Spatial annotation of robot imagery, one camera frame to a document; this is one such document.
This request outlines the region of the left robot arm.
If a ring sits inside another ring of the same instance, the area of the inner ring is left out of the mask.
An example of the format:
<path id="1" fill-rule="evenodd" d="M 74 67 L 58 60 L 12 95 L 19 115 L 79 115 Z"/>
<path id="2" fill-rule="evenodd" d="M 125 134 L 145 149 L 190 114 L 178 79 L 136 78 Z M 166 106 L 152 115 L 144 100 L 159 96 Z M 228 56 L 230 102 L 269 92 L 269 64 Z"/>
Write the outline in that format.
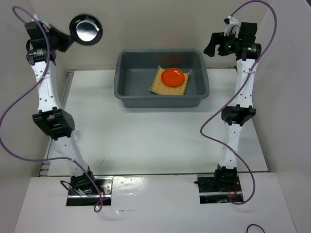
<path id="1" fill-rule="evenodd" d="M 83 160 L 73 138 L 75 122 L 60 103 L 56 83 L 56 52 L 66 52 L 77 42 L 84 46 L 98 43 L 103 35 L 100 23 L 88 19 L 73 19 L 69 24 L 70 34 L 65 34 L 52 25 L 43 22 L 25 23 L 29 35 L 26 43 L 26 58 L 38 82 L 38 111 L 33 122 L 59 147 L 68 161 L 70 169 L 69 186 L 75 193 L 93 194 L 97 182 L 87 163 Z"/>

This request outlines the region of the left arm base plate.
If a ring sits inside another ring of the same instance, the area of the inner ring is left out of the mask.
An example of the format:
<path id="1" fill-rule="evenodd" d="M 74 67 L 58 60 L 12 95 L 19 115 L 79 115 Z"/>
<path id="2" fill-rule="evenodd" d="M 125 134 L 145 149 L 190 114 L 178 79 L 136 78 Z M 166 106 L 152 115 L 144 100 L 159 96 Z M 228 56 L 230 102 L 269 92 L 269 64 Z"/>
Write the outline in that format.
<path id="1" fill-rule="evenodd" d="M 74 190 L 74 188 L 67 181 L 60 181 L 60 183 L 67 190 L 67 202 L 66 206 L 94 206 L 100 201 L 100 196 L 97 191 L 91 191 L 91 193 L 85 193 L 81 190 Z M 111 205 L 111 194 L 113 177 L 95 177 L 95 183 L 101 191 L 103 197 L 103 206 Z"/>

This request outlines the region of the bamboo mat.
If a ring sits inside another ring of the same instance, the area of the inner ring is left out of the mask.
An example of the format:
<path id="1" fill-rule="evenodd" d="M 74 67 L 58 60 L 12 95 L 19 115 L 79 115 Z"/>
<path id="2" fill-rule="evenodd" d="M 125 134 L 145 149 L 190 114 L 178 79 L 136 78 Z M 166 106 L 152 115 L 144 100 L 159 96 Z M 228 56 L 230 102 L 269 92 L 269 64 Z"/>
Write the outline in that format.
<path id="1" fill-rule="evenodd" d="M 166 68 L 162 68 L 161 66 L 158 66 L 156 75 L 154 77 L 154 80 L 151 84 L 151 87 L 149 90 L 157 95 L 177 95 L 181 96 L 184 95 L 187 89 L 190 73 L 184 73 L 185 75 L 185 81 L 184 83 L 179 86 L 179 87 L 168 87 L 163 84 L 161 81 L 161 73 L 165 70 Z"/>

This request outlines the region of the orange plastic plate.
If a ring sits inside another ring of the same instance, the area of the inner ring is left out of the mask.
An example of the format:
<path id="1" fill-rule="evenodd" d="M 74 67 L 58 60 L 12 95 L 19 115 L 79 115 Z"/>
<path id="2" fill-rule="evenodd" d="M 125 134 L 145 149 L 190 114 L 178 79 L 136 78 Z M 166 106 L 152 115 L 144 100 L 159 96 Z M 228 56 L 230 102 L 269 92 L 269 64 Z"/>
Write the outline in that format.
<path id="1" fill-rule="evenodd" d="M 177 68 L 168 68 L 161 73 L 161 81 L 168 87 L 179 87 L 185 81 L 184 73 Z"/>

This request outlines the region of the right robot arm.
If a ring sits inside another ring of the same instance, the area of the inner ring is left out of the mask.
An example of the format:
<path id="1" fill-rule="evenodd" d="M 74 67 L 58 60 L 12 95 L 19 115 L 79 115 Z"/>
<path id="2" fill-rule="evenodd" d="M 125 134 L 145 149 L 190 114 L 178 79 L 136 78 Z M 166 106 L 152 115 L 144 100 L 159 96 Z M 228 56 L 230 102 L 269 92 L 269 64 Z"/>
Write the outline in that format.
<path id="1" fill-rule="evenodd" d="M 228 129 L 227 143 L 217 169 L 214 172 L 213 185 L 219 191 L 225 191 L 236 185 L 237 158 L 240 134 L 244 124 L 256 114 L 252 94 L 257 69 L 257 59 L 261 55 L 261 44 L 257 44 L 256 23 L 240 23 L 235 17 L 224 20 L 224 32 L 213 33 L 204 54 L 213 57 L 234 54 L 237 61 L 237 83 L 233 100 L 221 110 L 221 119 Z"/>

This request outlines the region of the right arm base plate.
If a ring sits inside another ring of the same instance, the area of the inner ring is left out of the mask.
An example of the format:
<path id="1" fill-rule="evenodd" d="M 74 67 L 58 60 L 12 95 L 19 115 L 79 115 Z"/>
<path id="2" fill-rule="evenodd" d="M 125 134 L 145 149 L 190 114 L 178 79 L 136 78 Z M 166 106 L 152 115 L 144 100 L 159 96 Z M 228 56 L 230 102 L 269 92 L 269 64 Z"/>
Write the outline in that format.
<path id="1" fill-rule="evenodd" d="M 199 174 L 193 183 L 198 185 L 201 204 L 230 203 L 230 198 L 237 203 L 244 201 L 239 178 L 233 183 L 217 186 L 214 175 Z"/>

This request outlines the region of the black plate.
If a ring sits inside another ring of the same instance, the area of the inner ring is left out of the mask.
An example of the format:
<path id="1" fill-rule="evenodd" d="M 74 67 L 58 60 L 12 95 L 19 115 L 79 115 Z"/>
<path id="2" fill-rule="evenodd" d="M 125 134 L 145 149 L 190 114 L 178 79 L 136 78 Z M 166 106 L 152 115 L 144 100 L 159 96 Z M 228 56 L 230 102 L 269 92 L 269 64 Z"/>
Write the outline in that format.
<path id="1" fill-rule="evenodd" d="M 88 14 L 74 17 L 69 23 L 71 38 L 80 45 L 92 46 L 97 44 L 103 36 L 103 27 L 100 21 Z"/>

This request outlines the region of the grey plastic bin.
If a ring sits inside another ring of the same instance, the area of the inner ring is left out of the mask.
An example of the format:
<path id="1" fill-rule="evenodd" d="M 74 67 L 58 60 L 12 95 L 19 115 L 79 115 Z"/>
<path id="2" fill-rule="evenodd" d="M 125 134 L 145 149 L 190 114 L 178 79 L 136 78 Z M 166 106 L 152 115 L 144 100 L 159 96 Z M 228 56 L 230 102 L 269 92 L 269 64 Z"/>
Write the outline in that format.
<path id="1" fill-rule="evenodd" d="M 158 68 L 188 73 L 184 95 L 157 95 L 150 91 Z M 126 108 L 197 107 L 209 96 L 207 68 L 195 49 L 139 49 L 120 52 L 114 77 L 114 95 Z"/>

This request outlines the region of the clear plastic cup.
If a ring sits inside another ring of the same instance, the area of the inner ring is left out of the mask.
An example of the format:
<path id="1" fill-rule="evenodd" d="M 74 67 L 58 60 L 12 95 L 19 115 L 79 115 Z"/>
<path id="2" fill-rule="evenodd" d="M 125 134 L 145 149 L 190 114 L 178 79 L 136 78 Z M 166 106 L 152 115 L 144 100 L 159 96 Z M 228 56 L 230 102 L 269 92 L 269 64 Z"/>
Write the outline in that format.
<path id="1" fill-rule="evenodd" d="M 78 141 L 79 141 L 79 138 L 80 138 L 80 133 L 79 133 L 79 131 L 73 131 L 73 132 L 71 133 L 71 137 L 72 137 L 76 142 L 78 142 Z"/>

